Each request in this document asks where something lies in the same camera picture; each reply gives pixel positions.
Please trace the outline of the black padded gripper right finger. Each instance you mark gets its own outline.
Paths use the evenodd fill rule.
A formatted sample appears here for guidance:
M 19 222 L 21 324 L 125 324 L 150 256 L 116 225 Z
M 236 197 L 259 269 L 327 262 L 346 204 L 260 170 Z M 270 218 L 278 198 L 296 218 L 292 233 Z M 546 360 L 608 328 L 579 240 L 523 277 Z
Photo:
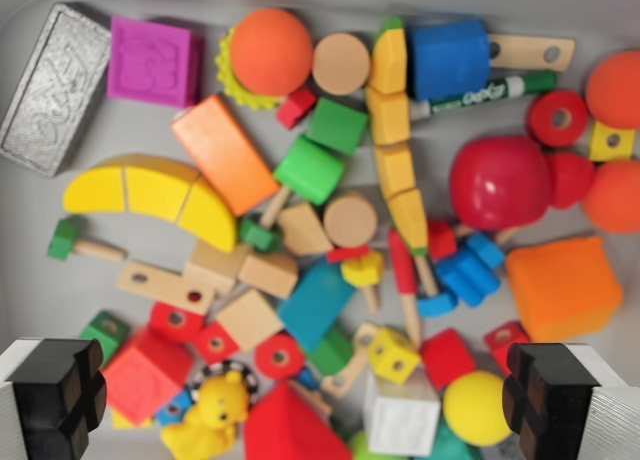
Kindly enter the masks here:
M 639 388 L 587 344 L 514 343 L 502 408 L 527 459 L 637 459 Z

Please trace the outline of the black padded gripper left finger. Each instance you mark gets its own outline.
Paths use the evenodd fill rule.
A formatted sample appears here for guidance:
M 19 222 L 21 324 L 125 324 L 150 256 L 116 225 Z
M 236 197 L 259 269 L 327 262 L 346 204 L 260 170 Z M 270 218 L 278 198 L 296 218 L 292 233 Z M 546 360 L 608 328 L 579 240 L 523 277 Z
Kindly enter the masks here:
M 80 459 L 106 409 L 90 339 L 19 338 L 1 354 L 1 457 Z

